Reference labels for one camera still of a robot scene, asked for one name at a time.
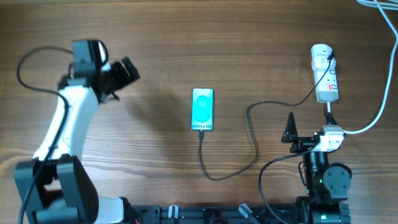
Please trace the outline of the white power strip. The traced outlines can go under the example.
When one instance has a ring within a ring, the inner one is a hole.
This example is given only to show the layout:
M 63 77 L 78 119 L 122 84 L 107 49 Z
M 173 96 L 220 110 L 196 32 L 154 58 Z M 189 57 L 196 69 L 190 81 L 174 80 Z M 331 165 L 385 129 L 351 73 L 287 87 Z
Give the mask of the white power strip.
M 312 58 L 317 55 L 328 55 L 328 60 L 335 58 L 333 49 L 326 44 L 315 44 L 311 48 Z M 339 98 L 336 71 L 327 69 L 324 72 L 314 72 L 315 91 L 319 103 L 332 103 Z

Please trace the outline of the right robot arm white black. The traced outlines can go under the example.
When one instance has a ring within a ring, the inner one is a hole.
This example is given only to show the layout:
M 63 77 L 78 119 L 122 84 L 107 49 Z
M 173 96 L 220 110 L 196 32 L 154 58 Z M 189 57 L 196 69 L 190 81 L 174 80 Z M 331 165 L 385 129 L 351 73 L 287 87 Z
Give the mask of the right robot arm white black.
M 290 152 L 303 157 L 300 175 L 307 188 L 307 195 L 297 197 L 295 223 L 351 223 L 348 190 L 352 171 L 342 163 L 329 163 L 328 155 L 340 149 L 346 134 L 330 113 L 327 124 L 312 137 L 300 137 L 294 114 L 289 113 L 282 135 L 283 143 L 291 143 Z

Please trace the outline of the white charger adapter plug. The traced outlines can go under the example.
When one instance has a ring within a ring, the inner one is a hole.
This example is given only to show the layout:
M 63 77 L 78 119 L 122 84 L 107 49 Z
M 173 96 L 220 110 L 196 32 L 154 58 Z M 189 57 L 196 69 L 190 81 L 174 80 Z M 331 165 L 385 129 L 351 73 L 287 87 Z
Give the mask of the white charger adapter plug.
M 325 70 L 334 69 L 336 60 L 333 58 L 328 60 L 328 55 L 317 55 L 312 58 L 312 69 L 314 72 L 324 72 Z

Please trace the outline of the teal Galaxy smartphone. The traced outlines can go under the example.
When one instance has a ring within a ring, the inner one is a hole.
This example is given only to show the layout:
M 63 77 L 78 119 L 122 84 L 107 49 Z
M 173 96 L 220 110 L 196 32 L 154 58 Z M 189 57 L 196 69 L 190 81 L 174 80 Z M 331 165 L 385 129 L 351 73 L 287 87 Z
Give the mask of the teal Galaxy smartphone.
M 192 130 L 213 129 L 214 91 L 212 88 L 194 88 L 192 91 Z

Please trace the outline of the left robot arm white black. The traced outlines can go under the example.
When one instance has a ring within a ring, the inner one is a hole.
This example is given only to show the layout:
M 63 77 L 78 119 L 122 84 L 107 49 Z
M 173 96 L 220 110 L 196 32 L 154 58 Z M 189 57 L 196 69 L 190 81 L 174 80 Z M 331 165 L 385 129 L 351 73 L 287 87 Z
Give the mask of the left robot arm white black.
M 19 223 L 140 223 L 125 197 L 101 197 L 81 163 L 91 120 L 108 96 L 139 79 L 129 58 L 109 62 L 98 39 L 76 40 L 68 72 L 53 94 L 57 107 L 30 161 L 14 171 L 22 205 Z

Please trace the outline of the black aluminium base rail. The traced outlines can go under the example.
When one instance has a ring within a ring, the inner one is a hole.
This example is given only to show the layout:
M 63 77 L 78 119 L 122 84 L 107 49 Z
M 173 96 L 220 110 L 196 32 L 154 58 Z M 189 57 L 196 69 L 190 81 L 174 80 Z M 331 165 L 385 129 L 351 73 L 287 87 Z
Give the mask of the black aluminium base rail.
M 350 224 L 347 204 L 306 205 L 305 203 L 272 204 L 250 207 L 246 204 L 233 207 L 160 207 L 158 205 L 133 205 L 126 223 L 325 223 Z

